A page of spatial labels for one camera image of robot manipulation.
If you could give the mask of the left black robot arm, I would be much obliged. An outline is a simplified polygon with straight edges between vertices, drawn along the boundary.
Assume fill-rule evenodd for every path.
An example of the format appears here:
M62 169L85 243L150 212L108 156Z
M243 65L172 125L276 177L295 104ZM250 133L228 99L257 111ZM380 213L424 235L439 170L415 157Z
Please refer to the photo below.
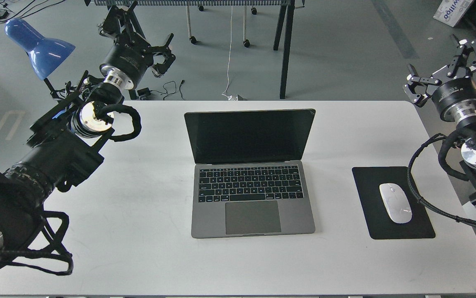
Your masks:
M23 266L16 258L45 258L67 263L55 275L72 273L72 254L62 243L69 217L46 211L44 202L55 189L67 192L88 179L103 163L99 151L107 141L140 134L140 115L124 105L122 91L134 94L147 70L160 77L176 58L169 47L173 34L162 46L147 41L134 14L138 1L104 4L108 14L100 35L114 43L99 67L103 77L84 72L77 86L67 83L64 97L51 89L58 103L31 125L31 151L0 172L0 269Z

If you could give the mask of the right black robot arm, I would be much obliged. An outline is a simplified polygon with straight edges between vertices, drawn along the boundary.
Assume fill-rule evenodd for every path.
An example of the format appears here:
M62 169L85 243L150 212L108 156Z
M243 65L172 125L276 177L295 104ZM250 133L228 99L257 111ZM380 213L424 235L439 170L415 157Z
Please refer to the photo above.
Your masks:
M403 90L416 107L423 107L428 100L435 105L441 120L455 123L456 130L448 135L438 133L421 145L408 163L408 186L416 200L427 209L476 228L476 40L459 40L452 35L456 54L451 62L432 73L420 76L413 65L408 65L409 75ZM416 158L430 144L442 141L438 152L439 166L450 177L468 181L475 191L469 196L473 215L468 218L452 215L435 207L414 188L412 167Z

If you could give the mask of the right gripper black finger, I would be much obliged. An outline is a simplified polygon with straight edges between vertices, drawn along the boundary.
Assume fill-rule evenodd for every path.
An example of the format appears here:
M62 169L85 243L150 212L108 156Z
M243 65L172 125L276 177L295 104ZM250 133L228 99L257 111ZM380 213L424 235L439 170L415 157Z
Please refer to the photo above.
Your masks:
M459 40L451 35L456 44L456 54L448 64L445 74L451 79L471 77L476 72L476 39Z
M403 91L408 96L409 101L416 107L423 107L434 91L428 93L429 87L439 87L442 80L432 77L419 76L412 64L408 64L409 74L407 82L403 85Z

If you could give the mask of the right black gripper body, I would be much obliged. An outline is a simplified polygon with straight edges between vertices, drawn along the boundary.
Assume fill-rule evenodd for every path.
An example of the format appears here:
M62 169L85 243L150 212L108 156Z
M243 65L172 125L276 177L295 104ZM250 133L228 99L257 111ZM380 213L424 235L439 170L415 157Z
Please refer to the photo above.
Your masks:
M473 79L453 79L438 87L432 95L439 117L460 122L476 115L476 83Z

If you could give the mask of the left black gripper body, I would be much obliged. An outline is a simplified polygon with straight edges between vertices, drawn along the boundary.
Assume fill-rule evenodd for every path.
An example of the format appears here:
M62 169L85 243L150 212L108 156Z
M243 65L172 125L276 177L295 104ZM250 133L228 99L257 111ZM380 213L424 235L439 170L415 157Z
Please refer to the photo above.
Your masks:
M104 82L120 90L134 90L149 66L153 64L150 47L147 42L138 42L134 45L114 42L99 67Z

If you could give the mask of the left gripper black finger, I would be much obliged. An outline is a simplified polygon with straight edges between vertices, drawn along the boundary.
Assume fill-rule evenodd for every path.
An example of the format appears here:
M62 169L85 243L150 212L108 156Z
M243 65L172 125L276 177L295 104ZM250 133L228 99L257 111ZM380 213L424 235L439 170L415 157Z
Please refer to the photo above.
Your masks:
M99 26L99 35L113 40L116 46L144 46L145 36L134 14L137 3L125 10L112 5Z
M172 53L169 45L173 40L174 34L170 33L166 38L164 45L162 46L150 46L147 50L147 54L151 54L153 57L162 56L164 59L162 63L153 63L151 65L151 71L156 78L162 77L175 62L176 56Z

